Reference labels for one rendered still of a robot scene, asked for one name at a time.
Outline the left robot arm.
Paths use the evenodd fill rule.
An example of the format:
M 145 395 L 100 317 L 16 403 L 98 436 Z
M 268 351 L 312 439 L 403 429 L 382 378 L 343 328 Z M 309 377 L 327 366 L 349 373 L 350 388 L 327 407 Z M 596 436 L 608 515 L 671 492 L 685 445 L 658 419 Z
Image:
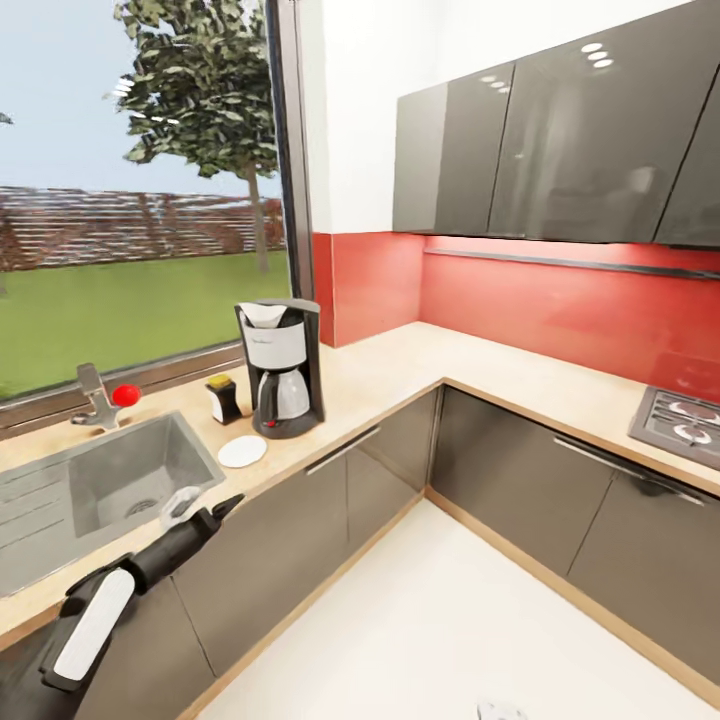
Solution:
M 177 491 L 162 509 L 162 536 L 91 571 L 65 593 L 59 619 L 0 688 L 0 720 L 73 720 L 133 595 L 172 575 L 219 530 L 242 502 L 232 496 L 208 510 L 186 512 L 199 488 Z

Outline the paper coffee filter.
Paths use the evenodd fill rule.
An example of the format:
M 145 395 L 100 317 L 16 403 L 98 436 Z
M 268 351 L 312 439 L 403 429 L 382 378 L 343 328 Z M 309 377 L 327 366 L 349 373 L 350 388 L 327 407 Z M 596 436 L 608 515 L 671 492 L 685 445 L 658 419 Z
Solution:
M 275 329 L 286 309 L 285 305 L 265 306 L 253 302 L 244 303 L 242 307 L 257 329 Z

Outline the saucer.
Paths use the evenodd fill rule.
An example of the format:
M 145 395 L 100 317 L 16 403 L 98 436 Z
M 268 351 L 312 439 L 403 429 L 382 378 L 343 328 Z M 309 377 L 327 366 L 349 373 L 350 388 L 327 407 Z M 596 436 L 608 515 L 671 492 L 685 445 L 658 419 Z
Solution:
M 225 467 L 237 468 L 247 467 L 255 461 L 259 461 L 267 449 L 267 443 L 259 436 L 239 437 L 229 441 L 219 453 L 219 462 Z

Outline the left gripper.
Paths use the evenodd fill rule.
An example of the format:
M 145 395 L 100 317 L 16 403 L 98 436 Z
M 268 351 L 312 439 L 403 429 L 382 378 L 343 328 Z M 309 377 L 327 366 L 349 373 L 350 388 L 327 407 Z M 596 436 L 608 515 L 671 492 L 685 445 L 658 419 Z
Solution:
M 193 555 L 195 555 L 203 545 L 219 530 L 221 527 L 221 521 L 233 512 L 233 509 L 242 502 L 244 498 L 243 494 L 238 496 L 232 496 L 223 502 L 220 502 L 212 508 L 212 516 L 208 510 L 200 508 L 196 512 L 192 512 L 192 516 L 188 516 L 186 512 L 182 516 L 188 516 L 186 522 L 182 524 L 176 524 L 172 530 L 164 532 L 162 528 L 162 536 L 154 538 L 152 542 L 158 542 L 160 547 L 163 548 L 169 562 L 171 564 L 171 570 L 168 574 L 169 577 L 180 568 L 180 566 L 187 562 Z

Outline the bottle of coffee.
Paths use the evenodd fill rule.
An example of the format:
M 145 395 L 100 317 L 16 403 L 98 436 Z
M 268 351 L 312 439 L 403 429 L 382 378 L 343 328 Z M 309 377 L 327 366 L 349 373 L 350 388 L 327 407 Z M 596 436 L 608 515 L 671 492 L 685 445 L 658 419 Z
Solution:
M 210 376 L 205 387 L 213 400 L 213 419 L 221 425 L 229 425 L 241 418 L 241 410 L 235 400 L 236 383 L 226 372 Z

